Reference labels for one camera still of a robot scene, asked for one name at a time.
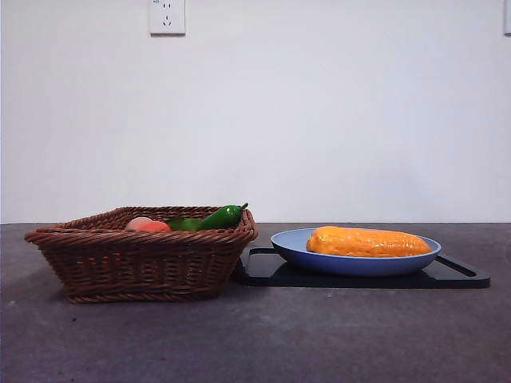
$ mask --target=blue plate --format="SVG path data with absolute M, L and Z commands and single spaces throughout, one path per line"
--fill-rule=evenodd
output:
M 360 277 L 389 277 L 420 271 L 432 263 L 442 247 L 432 239 L 420 237 L 433 249 L 429 253 L 405 257 L 354 257 L 307 251 L 307 240 L 314 228 L 282 231 L 271 237 L 280 256 L 295 266 L 328 274 Z

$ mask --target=brown wicker basket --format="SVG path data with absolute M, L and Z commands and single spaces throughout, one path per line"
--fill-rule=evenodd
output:
M 195 301 L 217 297 L 241 252 L 257 237 L 244 209 L 231 229 L 123 230 L 133 218 L 204 218 L 218 207 L 120 207 L 26 233 L 60 278 L 71 302 Z

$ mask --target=electrical outlet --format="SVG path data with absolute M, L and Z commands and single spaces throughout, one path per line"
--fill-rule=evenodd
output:
M 184 34 L 184 0 L 149 0 L 151 35 Z

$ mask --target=green chili pepper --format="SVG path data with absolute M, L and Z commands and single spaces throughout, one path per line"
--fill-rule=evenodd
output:
M 165 222 L 174 231 L 226 229 L 238 224 L 241 219 L 241 211 L 247 206 L 248 203 L 243 206 L 227 205 L 203 219 L 177 216 L 166 219 Z
M 241 218 L 241 211 L 248 206 L 227 205 L 223 206 L 211 215 L 202 219 L 199 223 L 199 230 L 225 229 L 235 226 Z

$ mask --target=black cutting board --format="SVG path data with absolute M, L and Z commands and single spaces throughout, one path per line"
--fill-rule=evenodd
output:
M 247 286 L 346 287 L 379 289 L 481 289 L 489 275 L 440 253 L 419 272 L 394 277 L 320 274 L 295 267 L 272 248 L 245 249 L 231 279 Z

